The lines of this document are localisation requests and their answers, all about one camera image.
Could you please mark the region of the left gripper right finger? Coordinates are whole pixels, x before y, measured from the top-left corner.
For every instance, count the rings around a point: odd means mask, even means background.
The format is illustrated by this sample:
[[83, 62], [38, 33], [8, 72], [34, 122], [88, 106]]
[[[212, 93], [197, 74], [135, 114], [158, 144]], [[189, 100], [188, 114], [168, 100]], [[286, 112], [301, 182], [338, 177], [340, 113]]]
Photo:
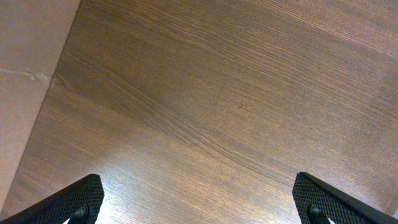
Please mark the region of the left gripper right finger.
[[396, 218], [306, 172], [296, 175], [292, 195], [302, 224], [397, 224]]

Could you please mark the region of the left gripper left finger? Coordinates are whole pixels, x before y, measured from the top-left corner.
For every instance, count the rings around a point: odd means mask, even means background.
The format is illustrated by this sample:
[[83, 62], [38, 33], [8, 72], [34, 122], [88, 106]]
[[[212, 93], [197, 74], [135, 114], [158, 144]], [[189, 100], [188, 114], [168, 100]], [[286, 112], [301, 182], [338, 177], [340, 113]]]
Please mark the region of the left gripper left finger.
[[95, 224], [103, 199], [101, 177], [89, 174], [1, 224]]

